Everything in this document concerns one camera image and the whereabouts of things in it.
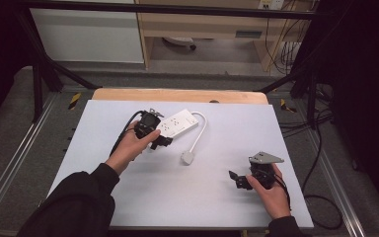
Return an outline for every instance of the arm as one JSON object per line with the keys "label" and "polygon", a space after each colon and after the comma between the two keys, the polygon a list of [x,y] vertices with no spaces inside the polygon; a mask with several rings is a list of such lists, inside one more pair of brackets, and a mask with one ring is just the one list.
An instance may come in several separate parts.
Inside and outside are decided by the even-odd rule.
{"label": "arm", "polygon": [[[275,164],[272,164],[275,174],[282,179],[282,174]],[[298,228],[294,216],[291,215],[290,207],[288,206],[287,196],[284,189],[278,184],[274,183],[273,187],[266,190],[261,183],[252,175],[248,175],[247,180],[249,184],[261,197],[264,203],[266,212],[272,218],[269,224],[270,237],[297,237],[308,236],[303,234]]]}
{"label": "arm", "polygon": [[93,173],[74,173],[60,182],[17,236],[106,236],[115,208],[111,192],[118,176],[159,134],[156,130],[138,139],[128,132],[113,155]]}

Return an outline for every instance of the power strip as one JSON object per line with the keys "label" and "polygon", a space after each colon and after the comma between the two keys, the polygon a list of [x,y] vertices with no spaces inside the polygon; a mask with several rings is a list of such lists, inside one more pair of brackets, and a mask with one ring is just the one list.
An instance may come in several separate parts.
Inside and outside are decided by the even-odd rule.
{"label": "power strip", "polygon": [[169,118],[162,119],[156,127],[165,137],[177,137],[178,135],[198,126],[198,120],[187,110],[183,110]]}
{"label": "power strip", "polygon": [[258,9],[281,10],[284,0],[261,0]]}

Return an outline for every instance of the table surface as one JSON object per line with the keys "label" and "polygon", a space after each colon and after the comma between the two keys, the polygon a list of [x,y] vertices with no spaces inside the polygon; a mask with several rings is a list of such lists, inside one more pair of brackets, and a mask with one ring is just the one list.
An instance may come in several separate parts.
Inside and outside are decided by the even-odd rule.
{"label": "table surface", "polygon": [[111,89],[95,91],[93,100],[108,101],[163,101],[163,102],[202,102],[259,104],[267,105],[264,93],[241,91],[207,91],[174,89]]}
{"label": "table surface", "polygon": [[[232,96],[238,103],[231,103]],[[167,102],[179,97],[191,102]],[[220,103],[208,103],[211,100]],[[256,104],[246,103],[249,100]],[[267,227],[270,218],[258,195],[254,191],[238,190],[228,175],[229,170],[239,175],[249,173],[248,157],[259,151],[284,159],[278,168],[285,178],[289,177],[285,182],[291,196],[292,214],[300,227],[313,227],[273,108],[261,93],[99,89],[87,104],[50,191],[69,174],[81,170],[92,172],[104,162],[118,130],[132,114],[146,107],[166,117],[181,109],[198,111],[207,117],[208,124],[194,149],[195,158],[190,166],[181,163],[180,156],[195,141],[205,122],[203,119],[195,129],[174,138],[170,146],[154,151],[147,149],[129,165],[112,193],[116,203],[112,228]]]}

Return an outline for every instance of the black jacket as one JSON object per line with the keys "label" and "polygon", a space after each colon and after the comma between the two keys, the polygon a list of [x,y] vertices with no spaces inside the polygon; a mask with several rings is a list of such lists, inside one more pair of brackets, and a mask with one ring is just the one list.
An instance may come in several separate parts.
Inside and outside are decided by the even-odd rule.
{"label": "black jacket", "polygon": [[[30,216],[17,236],[107,236],[115,203],[111,192],[117,173],[108,165],[64,179]],[[268,236],[304,236],[292,216],[273,220]]]}

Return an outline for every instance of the hand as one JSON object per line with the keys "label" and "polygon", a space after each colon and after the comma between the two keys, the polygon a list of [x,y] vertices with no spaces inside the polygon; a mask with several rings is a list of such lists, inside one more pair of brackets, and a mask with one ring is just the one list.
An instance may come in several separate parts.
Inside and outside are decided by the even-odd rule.
{"label": "hand", "polygon": [[141,154],[147,145],[156,140],[161,134],[161,131],[157,129],[139,139],[134,133],[134,126],[136,124],[137,121],[134,121],[128,126],[127,132],[123,136],[115,152],[106,161],[106,164],[113,168],[119,175],[125,170],[125,168],[127,168],[130,161],[134,160],[139,154]]}
{"label": "hand", "polygon": [[[275,164],[272,164],[275,174],[282,178],[281,171]],[[269,190],[264,188],[261,183],[255,179],[252,175],[247,175],[246,179],[254,190],[261,197],[264,203],[266,212],[272,219],[281,218],[284,216],[290,216],[290,207],[288,206],[287,196],[284,189],[277,182],[275,182]]]}

